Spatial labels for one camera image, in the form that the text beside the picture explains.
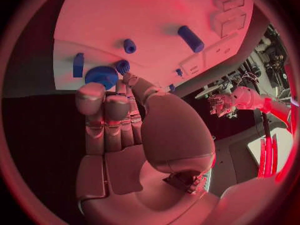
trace robotic arm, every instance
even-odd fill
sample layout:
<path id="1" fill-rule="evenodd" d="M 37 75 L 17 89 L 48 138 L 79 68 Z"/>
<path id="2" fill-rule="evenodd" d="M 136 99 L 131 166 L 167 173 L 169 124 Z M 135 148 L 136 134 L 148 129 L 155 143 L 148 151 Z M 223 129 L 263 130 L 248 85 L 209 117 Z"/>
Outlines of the robotic arm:
<path id="1" fill-rule="evenodd" d="M 210 114 L 217 114 L 219 117 L 230 113 L 234 107 L 241 110 L 259 109 L 263 113 L 271 113 L 282 120 L 289 131 L 290 108 L 272 98 L 259 95 L 254 89 L 245 86 L 238 86 L 231 94 L 217 94 L 208 99 L 211 111 Z"/>

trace blue knob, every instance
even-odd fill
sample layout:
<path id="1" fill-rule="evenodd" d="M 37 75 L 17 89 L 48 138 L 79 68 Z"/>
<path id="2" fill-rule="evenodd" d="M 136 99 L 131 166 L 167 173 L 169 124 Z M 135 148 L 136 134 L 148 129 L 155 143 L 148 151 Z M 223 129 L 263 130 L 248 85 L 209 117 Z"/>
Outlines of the blue knob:
<path id="1" fill-rule="evenodd" d="M 89 70 L 85 75 L 85 83 L 102 84 L 106 90 L 111 89 L 118 81 L 118 74 L 115 69 L 110 66 L 96 66 Z"/>
<path id="2" fill-rule="evenodd" d="M 125 73 L 129 72 L 130 64 L 127 60 L 120 60 L 116 63 L 115 68 L 123 76 Z"/>
<path id="3" fill-rule="evenodd" d="M 176 73 L 178 74 L 178 76 L 182 77 L 183 76 L 183 71 L 180 68 L 176 69 Z"/>
<path id="4" fill-rule="evenodd" d="M 174 86 L 174 84 L 169 85 L 169 88 L 170 88 L 171 92 L 174 92 L 174 91 L 175 91 L 175 86 Z"/>
<path id="5" fill-rule="evenodd" d="M 77 53 L 73 60 L 73 78 L 82 78 L 85 58 L 82 52 Z"/>
<path id="6" fill-rule="evenodd" d="M 124 50 L 127 54 L 132 54 L 137 50 L 137 47 L 131 39 L 126 39 L 123 43 Z"/>
<path id="7" fill-rule="evenodd" d="M 181 26 L 178 29 L 178 34 L 194 53 L 199 53 L 204 49 L 204 43 L 188 26 Z"/>

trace dark floor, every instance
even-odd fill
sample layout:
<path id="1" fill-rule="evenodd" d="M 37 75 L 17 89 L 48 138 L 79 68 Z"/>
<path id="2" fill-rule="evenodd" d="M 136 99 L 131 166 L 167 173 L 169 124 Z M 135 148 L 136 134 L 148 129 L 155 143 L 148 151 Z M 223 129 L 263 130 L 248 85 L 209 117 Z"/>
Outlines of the dark floor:
<path id="1" fill-rule="evenodd" d="M 251 111 L 238 119 L 209 114 L 209 104 L 185 97 L 217 139 L 254 125 Z M 85 154 L 85 118 L 75 107 L 73 94 L 5 98 L 3 123 L 12 157 L 37 197 L 72 225 L 85 224 L 75 197 L 76 175 Z"/>

